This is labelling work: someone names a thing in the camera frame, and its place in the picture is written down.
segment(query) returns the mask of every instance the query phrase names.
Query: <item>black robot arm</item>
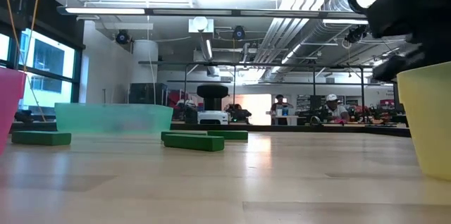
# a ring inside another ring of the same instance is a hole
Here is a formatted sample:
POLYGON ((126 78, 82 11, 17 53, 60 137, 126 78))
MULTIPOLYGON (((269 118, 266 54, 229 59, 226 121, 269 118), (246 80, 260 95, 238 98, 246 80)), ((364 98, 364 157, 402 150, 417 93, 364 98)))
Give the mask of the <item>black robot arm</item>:
POLYGON ((374 68, 373 77, 391 81, 404 70, 451 60, 451 0, 375 0, 368 8, 348 0, 356 13, 366 15, 373 37, 407 35, 407 42, 420 44, 404 56, 392 56, 374 68))

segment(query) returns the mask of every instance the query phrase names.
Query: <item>man in white cap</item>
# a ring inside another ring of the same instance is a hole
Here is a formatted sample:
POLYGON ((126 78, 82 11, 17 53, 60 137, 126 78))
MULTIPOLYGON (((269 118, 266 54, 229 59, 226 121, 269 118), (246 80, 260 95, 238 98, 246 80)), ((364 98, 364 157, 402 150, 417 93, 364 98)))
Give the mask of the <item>man in white cap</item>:
POLYGON ((338 98, 335 94, 329 94, 326 97, 326 108, 332 113, 333 120, 344 120, 346 123, 350 120, 350 115, 343 105, 338 104, 338 98))

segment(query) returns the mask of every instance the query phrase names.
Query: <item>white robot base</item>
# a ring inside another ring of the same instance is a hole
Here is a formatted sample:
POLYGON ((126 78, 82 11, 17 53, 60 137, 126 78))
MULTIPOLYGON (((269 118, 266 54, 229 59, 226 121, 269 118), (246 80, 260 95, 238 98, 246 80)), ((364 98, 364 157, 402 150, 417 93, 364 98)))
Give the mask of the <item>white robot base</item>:
POLYGON ((197 113, 197 123, 228 125, 228 113, 224 111, 200 111, 197 113))

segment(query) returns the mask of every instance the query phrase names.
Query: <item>white column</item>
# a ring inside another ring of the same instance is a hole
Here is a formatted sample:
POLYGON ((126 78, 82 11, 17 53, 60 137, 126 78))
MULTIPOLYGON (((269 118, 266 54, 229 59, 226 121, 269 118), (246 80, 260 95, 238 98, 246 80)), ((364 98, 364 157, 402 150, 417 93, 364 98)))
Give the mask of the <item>white column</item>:
POLYGON ((138 61, 158 61, 158 44, 151 40, 136 40, 133 43, 133 65, 131 83, 156 82, 158 66, 140 65, 138 61))

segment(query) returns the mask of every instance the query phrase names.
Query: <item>translucent container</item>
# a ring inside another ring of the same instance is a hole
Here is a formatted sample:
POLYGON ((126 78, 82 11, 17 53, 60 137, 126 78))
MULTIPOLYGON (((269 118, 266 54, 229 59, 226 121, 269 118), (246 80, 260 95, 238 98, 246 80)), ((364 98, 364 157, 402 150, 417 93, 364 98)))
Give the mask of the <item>translucent container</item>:
POLYGON ((19 100, 23 97, 26 77, 25 73, 0 68, 0 154, 6 146, 19 100))
POLYGON ((397 82, 421 170, 451 180, 451 63, 404 71, 397 82))
POLYGON ((173 109, 152 104, 55 104, 59 132, 150 135, 170 130, 173 109))

